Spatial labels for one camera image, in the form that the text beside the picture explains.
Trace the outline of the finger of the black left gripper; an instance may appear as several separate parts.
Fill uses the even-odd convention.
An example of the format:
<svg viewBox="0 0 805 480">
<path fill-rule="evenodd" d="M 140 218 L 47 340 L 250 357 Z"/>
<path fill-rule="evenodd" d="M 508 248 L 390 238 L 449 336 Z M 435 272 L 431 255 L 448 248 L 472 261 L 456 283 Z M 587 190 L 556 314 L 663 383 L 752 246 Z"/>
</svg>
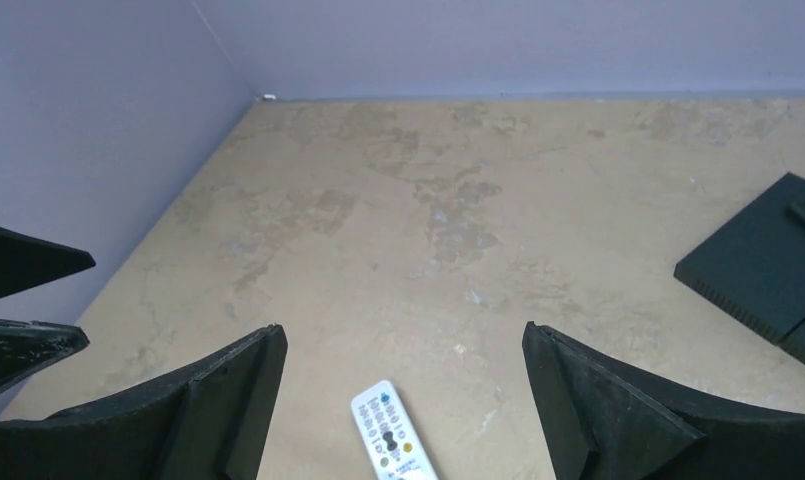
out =
<svg viewBox="0 0 805 480">
<path fill-rule="evenodd" d="M 0 227 L 0 299 L 93 268 L 84 250 Z"/>
<path fill-rule="evenodd" d="M 77 326 L 0 319 L 0 395 L 88 345 Z"/>
</svg>

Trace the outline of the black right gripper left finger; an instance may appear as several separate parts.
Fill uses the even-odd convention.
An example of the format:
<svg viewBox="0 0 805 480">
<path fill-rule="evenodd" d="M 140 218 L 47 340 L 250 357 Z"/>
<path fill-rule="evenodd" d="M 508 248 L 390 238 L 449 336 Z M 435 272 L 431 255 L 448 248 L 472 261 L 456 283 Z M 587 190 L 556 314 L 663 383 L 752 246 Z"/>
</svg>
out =
<svg viewBox="0 0 805 480">
<path fill-rule="evenodd" d="M 287 349 L 270 325 L 43 420 L 1 421 L 0 479 L 254 479 Z"/>
</svg>

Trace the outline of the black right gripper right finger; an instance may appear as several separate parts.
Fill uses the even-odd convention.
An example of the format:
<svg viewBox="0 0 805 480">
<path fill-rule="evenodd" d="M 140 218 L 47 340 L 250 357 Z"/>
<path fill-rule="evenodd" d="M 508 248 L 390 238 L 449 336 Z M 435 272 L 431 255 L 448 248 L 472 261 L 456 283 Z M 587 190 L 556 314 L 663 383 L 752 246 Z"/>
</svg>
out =
<svg viewBox="0 0 805 480">
<path fill-rule="evenodd" d="M 559 479 L 805 479 L 805 414 L 708 394 L 528 323 L 522 349 Z"/>
</svg>

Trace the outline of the white remote control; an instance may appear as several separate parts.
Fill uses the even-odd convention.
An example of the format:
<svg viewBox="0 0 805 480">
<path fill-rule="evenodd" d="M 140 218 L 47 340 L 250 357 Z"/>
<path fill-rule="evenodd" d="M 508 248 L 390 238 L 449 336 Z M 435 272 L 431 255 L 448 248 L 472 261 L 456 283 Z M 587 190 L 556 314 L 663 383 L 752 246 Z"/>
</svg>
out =
<svg viewBox="0 0 805 480">
<path fill-rule="evenodd" d="M 356 395 L 351 412 L 379 480 L 438 480 L 394 385 L 381 380 Z"/>
</svg>

